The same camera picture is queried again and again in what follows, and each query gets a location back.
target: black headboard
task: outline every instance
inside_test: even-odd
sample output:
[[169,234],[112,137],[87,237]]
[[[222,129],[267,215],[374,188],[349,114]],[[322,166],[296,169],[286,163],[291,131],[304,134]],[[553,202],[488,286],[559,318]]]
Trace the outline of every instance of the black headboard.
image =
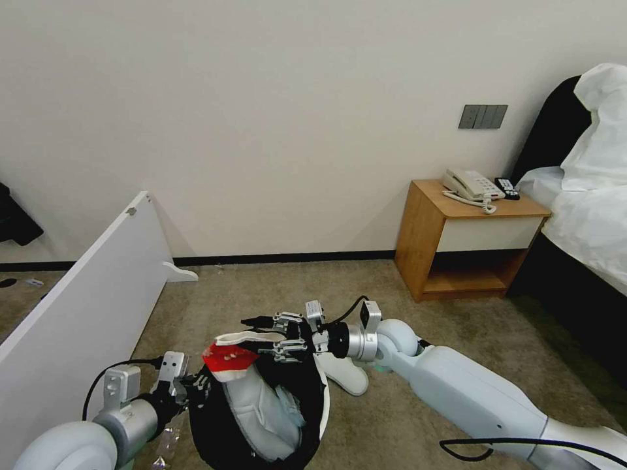
[[561,165],[590,126],[590,112],[573,92],[580,76],[563,81],[544,102],[511,174],[514,184],[529,170]]

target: cable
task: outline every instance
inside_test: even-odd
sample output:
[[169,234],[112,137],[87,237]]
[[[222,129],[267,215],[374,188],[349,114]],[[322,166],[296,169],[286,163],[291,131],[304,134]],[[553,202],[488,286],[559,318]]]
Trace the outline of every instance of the cable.
[[476,201],[471,201],[471,200],[462,198],[461,196],[458,196],[457,194],[455,194],[454,191],[442,191],[442,194],[451,199],[455,199],[455,200],[458,200],[459,202],[463,202],[464,204],[469,204],[470,206],[480,207],[481,209],[483,209],[483,213],[486,213],[486,214],[491,214],[496,211],[496,206],[490,204],[492,202],[490,198],[484,198],[483,202],[476,202]]
[[346,313],[344,313],[340,318],[337,318],[337,319],[333,320],[332,322],[323,324],[322,325],[322,330],[326,330],[330,325],[339,323],[342,320],[344,320],[346,317],[348,317],[352,313],[352,311],[355,310],[355,307],[357,307],[357,304],[361,300],[370,300],[370,299],[368,297],[366,297],[366,296],[359,296],[357,298],[357,300],[355,300],[355,303],[353,305],[351,305],[351,307],[346,311]]
[[620,459],[604,450],[600,450],[594,447],[586,446],[583,444],[572,443],[568,441],[555,441],[553,439],[526,439],[523,437],[484,437],[481,439],[446,439],[444,441],[440,441],[440,447],[442,447],[446,453],[452,455],[456,459],[463,460],[464,462],[480,462],[481,460],[487,459],[494,453],[494,449],[486,450],[482,455],[479,456],[463,456],[458,454],[454,450],[449,449],[447,446],[449,445],[470,445],[470,444],[534,444],[534,445],[547,445],[547,446],[556,446],[556,447],[567,447],[573,448],[577,450],[582,450],[583,452],[589,452],[591,454],[595,454],[601,457],[604,457],[612,462],[616,462],[619,465],[627,468],[627,462],[623,459]]
[[110,369],[112,367],[117,367],[117,366],[124,366],[124,365],[127,365],[127,364],[150,364],[156,370],[159,370],[161,368],[161,362],[162,361],[163,361],[163,356],[159,356],[158,358],[153,358],[153,359],[129,359],[129,360],[126,360],[126,361],[116,362],[115,364],[112,364],[112,365],[108,366],[106,369],[103,369],[100,372],[100,374],[98,374],[96,376],[95,380],[91,384],[91,387],[89,388],[89,392],[87,392],[87,396],[85,397],[85,403],[83,403],[82,420],[83,421],[87,421],[87,408],[89,407],[89,401],[91,399],[91,394],[93,393],[93,389],[96,388],[96,384],[98,383],[100,378],[105,374],[105,372],[108,369]]

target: bed leg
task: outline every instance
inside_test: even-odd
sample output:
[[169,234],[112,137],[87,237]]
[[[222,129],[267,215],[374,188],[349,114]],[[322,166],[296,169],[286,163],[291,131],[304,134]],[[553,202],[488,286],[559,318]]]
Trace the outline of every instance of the bed leg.
[[193,271],[177,268],[169,261],[164,261],[161,265],[168,273],[168,282],[198,281],[198,274]]

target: white telephone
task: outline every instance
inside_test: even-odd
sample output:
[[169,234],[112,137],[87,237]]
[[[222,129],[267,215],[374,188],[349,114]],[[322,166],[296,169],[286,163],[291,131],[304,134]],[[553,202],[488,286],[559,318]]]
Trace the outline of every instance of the white telephone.
[[496,206],[490,204],[493,199],[505,197],[505,193],[493,182],[476,171],[447,168],[442,184],[450,189],[450,191],[442,191],[446,197],[471,206],[479,206],[486,214],[496,211]]

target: pillow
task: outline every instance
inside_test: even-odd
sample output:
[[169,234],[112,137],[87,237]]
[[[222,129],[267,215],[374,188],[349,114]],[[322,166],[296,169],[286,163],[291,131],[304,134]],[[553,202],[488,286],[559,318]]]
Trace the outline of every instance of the pillow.
[[575,95],[592,114],[592,124],[561,165],[562,189],[627,185],[627,67],[597,65],[581,76]]

